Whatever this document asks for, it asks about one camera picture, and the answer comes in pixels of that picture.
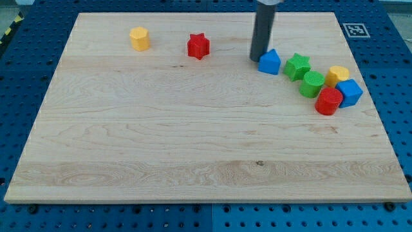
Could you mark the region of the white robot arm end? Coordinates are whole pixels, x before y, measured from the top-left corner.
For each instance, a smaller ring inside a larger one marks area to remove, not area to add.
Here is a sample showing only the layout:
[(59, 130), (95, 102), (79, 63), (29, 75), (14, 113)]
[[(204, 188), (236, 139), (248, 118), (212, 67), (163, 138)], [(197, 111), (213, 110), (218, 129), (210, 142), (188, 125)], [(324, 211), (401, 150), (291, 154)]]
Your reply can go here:
[(279, 3), (283, 3), (284, 0), (257, 0), (257, 2), (267, 6), (273, 6), (278, 5)]

